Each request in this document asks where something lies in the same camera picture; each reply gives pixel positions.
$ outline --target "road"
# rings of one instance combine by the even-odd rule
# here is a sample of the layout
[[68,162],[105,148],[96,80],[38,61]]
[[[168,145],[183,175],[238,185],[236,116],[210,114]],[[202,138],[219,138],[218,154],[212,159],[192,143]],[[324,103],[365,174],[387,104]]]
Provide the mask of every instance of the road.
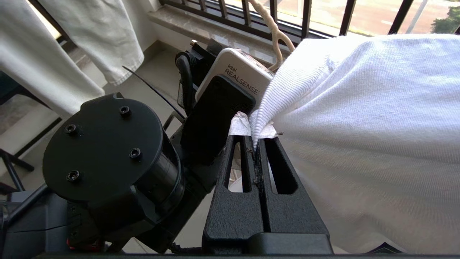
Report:
[[[269,0],[260,1],[265,7],[270,8]],[[241,7],[241,0],[226,0],[225,2]],[[386,35],[401,2],[402,0],[356,0],[350,31],[364,35]],[[414,0],[399,33],[406,33],[421,3],[422,0]],[[320,31],[325,30],[325,26],[320,26],[320,24],[340,28],[345,5],[346,0],[312,0],[310,27]],[[435,19],[446,18],[449,6],[459,5],[459,2],[428,0],[412,33],[430,33],[431,24]],[[303,0],[278,0],[278,17],[301,25],[302,8]],[[337,35],[339,30],[331,29],[329,33]]]

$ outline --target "tile floor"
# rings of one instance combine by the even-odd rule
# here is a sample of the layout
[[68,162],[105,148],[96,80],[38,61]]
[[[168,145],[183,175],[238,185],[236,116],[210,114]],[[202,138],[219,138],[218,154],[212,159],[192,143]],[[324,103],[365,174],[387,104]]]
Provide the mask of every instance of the tile floor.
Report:
[[[178,51],[170,47],[159,52],[151,60],[145,61],[138,69],[137,73],[157,87],[167,97],[171,103],[176,104],[179,73],[174,64],[174,57]],[[131,76],[122,85],[118,87],[105,86],[106,93],[121,92],[125,98],[135,99],[149,105],[158,115],[162,122],[165,122],[172,108],[161,99],[148,86],[144,85],[140,80]],[[174,120],[167,134],[170,136],[180,126],[179,121]],[[24,187],[27,190],[33,190],[43,184],[42,176],[42,159],[45,148],[52,137],[52,132],[47,134],[42,141],[32,147],[29,152],[23,157],[23,160],[35,166],[33,172],[26,172],[22,168],[15,167],[20,175]],[[0,181],[9,185],[13,185],[8,174],[0,176]],[[212,199],[212,193],[209,194],[197,208],[194,215],[184,226],[181,233],[178,235],[175,242],[182,247],[199,247],[201,246],[201,235],[207,217]],[[155,253],[143,243],[132,238],[123,248],[126,253]]]

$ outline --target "white rope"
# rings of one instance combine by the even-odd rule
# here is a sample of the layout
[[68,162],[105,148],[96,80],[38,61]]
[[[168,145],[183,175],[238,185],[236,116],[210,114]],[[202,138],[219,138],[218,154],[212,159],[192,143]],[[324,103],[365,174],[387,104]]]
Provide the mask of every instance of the white rope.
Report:
[[284,43],[286,43],[287,47],[289,48],[290,52],[294,51],[295,49],[294,44],[292,44],[292,41],[289,39],[288,36],[286,36],[286,34],[280,31],[280,29],[278,28],[278,25],[273,20],[273,17],[267,12],[267,10],[257,0],[248,0],[248,1],[251,3],[251,5],[253,5],[256,12],[260,16],[262,16],[262,19],[264,19],[265,24],[270,29],[271,37],[273,38],[272,40],[273,51],[275,51],[275,54],[276,54],[276,63],[273,66],[269,67],[268,69],[270,69],[271,71],[275,71],[283,63],[283,55],[281,54],[278,40],[284,41]]

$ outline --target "white cloth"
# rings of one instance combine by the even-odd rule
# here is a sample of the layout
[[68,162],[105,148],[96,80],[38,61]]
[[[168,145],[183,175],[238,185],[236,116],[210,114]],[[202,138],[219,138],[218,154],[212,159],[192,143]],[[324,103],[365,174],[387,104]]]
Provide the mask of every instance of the white cloth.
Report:
[[460,253],[460,37],[304,40],[251,118],[273,120],[333,245]]
[[104,91],[46,30],[25,0],[0,0],[0,69],[63,118]]
[[144,54],[121,0],[39,0],[70,39],[117,86],[144,61]]

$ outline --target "window sill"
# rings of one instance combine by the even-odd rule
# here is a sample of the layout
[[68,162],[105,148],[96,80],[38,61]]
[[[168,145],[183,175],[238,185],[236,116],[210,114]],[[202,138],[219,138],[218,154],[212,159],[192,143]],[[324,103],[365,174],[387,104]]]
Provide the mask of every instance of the window sill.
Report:
[[[265,66],[276,62],[272,43],[264,38],[171,6],[163,6],[155,12],[148,12],[147,16],[150,21],[199,42],[207,43],[210,39],[214,39],[223,46],[241,49]],[[167,35],[159,35],[160,40],[165,36]],[[286,58],[289,55],[288,48],[280,45],[280,49]]]

